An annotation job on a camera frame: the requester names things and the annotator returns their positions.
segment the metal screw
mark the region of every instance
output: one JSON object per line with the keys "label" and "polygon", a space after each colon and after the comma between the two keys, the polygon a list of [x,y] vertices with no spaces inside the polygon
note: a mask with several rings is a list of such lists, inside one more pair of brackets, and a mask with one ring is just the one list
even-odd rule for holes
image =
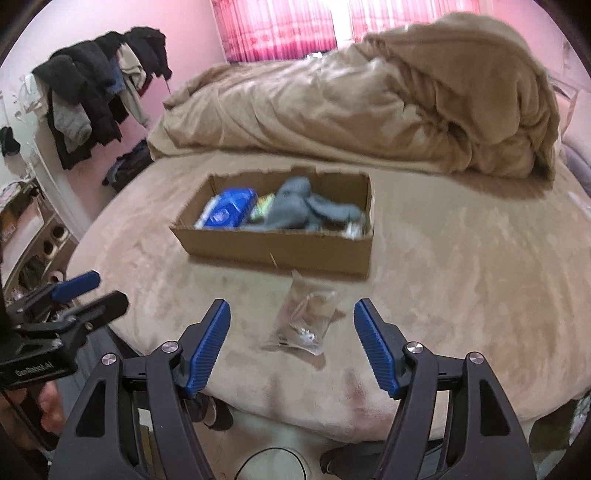
{"label": "metal screw", "polygon": [[417,353],[421,353],[423,351],[423,344],[419,342],[408,342],[407,343],[407,350],[415,355]]}
{"label": "metal screw", "polygon": [[114,353],[107,353],[100,359],[103,365],[113,365],[117,361],[117,355]]}
{"label": "metal screw", "polygon": [[484,363],[484,355],[482,355],[481,353],[478,353],[478,352],[470,353],[470,355],[468,355],[468,358],[470,359],[470,362],[472,362],[473,364],[476,364],[476,365],[480,365],[480,364]]}
{"label": "metal screw", "polygon": [[164,342],[162,344],[162,351],[165,353],[174,353],[178,350],[177,342]]}

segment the blue package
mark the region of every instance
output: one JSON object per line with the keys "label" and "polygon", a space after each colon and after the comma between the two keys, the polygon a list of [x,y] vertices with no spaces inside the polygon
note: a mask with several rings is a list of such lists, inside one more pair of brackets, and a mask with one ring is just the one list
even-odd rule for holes
{"label": "blue package", "polygon": [[236,228],[250,215],[256,204],[253,189],[227,189],[222,192],[216,206],[205,224],[205,228]]}

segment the pillow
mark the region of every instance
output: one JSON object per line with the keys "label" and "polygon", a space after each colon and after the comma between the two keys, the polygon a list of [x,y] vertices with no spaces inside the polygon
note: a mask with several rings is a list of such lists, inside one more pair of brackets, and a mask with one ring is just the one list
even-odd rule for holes
{"label": "pillow", "polygon": [[581,90],[577,95],[562,141],[591,165],[591,93]]}
{"label": "pillow", "polygon": [[576,98],[571,100],[560,92],[555,92],[555,94],[556,103],[558,104],[558,113],[560,114],[560,125],[558,126],[558,129],[560,130],[560,133],[563,134],[573,116]]}
{"label": "pillow", "polygon": [[567,167],[577,178],[587,195],[591,197],[591,167],[569,146],[564,146],[564,152],[568,161]]}

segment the finger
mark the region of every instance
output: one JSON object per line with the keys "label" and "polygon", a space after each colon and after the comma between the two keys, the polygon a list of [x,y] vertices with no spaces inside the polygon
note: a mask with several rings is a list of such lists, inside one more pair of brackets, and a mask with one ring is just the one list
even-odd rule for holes
{"label": "finger", "polygon": [[47,382],[43,386],[39,393],[37,403],[39,403],[41,411],[45,413],[53,413],[54,411],[63,410],[61,406],[61,395],[55,382]]}
{"label": "finger", "polygon": [[55,433],[56,435],[62,433],[65,424],[66,417],[60,412],[45,414],[41,418],[41,428],[46,432]]}
{"label": "finger", "polygon": [[39,393],[39,408],[44,415],[41,418],[41,427],[46,432],[60,434],[66,424],[61,395],[55,382],[45,384]]}

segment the beige blanket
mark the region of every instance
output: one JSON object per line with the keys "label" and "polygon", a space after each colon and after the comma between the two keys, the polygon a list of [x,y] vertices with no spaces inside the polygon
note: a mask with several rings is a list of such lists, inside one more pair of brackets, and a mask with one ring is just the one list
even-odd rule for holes
{"label": "beige blanket", "polygon": [[558,110],[511,27],[456,13],[321,59],[221,65],[165,102],[156,158],[256,147],[449,173],[554,176]]}
{"label": "beige blanket", "polygon": [[[353,327],[361,297],[435,353],[483,352],[522,421],[591,385],[591,201],[560,163],[553,186],[364,167],[375,198],[369,278],[325,280],[346,316],[329,327],[323,357],[262,350],[290,272],[191,258],[168,226],[208,174],[294,163],[355,169],[220,151],[156,162],[97,218],[68,275],[100,272],[102,285],[86,300],[115,288],[129,296],[114,330],[142,353],[177,339],[215,298],[226,299],[232,326],[207,390],[339,440],[384,439],[397,407],[378,388]],[[444,406],[434,435],[443,432]]]}

